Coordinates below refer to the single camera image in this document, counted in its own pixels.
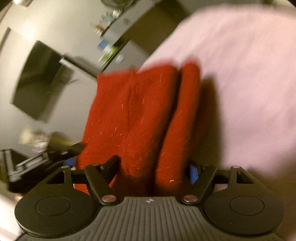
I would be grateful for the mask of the red knitted sweater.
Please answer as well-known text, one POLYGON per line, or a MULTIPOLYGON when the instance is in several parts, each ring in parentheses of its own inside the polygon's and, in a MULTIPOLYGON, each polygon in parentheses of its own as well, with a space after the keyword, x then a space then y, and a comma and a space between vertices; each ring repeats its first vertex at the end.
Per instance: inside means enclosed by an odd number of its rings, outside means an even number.
POLYGON ((102 74, 76 167, 121 159, 111 188, 122 196, 171 196, 189 184, 185 168, 194 147, 200 70, 158 65, 143 72, 102 74))

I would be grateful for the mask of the white standing panel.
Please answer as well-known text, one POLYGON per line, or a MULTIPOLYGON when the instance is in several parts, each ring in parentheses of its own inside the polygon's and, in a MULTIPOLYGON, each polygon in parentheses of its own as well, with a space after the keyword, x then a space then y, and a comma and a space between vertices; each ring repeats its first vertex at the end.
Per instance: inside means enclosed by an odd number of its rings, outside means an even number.
POLYGON ((72 56, 69 53, 63 54, 59 63, 73 71, 81 71, 95 78, 101 73, 100 67, 83 57, 72 56))

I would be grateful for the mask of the grey drawer cabinet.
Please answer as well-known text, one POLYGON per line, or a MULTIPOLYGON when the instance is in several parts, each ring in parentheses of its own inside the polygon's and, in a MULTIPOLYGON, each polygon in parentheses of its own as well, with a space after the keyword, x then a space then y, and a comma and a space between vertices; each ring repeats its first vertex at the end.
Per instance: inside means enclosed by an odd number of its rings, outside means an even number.
POLYGON ((133 41, 128 41, 103 67, 102 73, 125 69, 138 69, 149 54, 133 41))

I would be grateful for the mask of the blue white tissue pack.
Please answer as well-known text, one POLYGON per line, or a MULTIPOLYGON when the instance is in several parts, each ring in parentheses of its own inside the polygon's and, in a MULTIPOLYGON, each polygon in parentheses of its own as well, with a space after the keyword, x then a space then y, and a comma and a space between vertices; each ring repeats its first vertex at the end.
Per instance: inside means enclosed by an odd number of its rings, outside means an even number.
POLYGON ((97 47, 100 51, 102 51, 103 54, 106 55, 112 54, 115 49, 111 44, 109 44, 109 42, 104 39, 100 41, 97 47))

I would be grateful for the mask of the pink fluffy bed blanket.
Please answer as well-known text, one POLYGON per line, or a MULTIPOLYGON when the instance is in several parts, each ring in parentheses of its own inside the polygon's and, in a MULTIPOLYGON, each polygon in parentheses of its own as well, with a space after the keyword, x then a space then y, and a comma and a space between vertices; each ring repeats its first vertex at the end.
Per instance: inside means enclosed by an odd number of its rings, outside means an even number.
POLYGON ((295 8, 258 4, 195 11, 143 68, 189 57, 216 89, 216 116, 200 163, 239 165, 279 196, 295 198, 295 8))

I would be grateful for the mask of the grey dressing table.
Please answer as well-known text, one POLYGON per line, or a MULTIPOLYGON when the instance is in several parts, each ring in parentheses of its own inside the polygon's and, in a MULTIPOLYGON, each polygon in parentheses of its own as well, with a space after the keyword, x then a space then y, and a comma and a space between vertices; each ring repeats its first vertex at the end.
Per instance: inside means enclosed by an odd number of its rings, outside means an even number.
POLYGON ((132 41, 149 55, 189 13, 180 1, 136 1, 102 34, 110 44, 132 41))

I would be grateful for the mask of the cosmetic bottles on table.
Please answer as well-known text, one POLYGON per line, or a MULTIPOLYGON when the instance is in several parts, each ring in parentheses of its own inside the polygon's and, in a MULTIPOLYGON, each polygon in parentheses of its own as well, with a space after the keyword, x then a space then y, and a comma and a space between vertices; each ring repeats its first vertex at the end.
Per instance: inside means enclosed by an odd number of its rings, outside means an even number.
POLYGON ((121 10, 107 11, 101 16, 101 19, 97 24, 91 22, 90 25, 95 29, 96 34, 103 36, 109 27, 120 17, 121 13, 121 10))

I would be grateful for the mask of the black wall television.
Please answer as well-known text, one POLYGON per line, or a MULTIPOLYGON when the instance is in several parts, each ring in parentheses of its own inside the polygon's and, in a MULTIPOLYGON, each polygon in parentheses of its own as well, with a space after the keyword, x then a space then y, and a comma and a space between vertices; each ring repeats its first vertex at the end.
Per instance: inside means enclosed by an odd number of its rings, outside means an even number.
POLYGON ((47 123, 71 82, 74 71, 60 63, 62 55, 36 41, 18 78, 11 103, 34 120, 47 123))

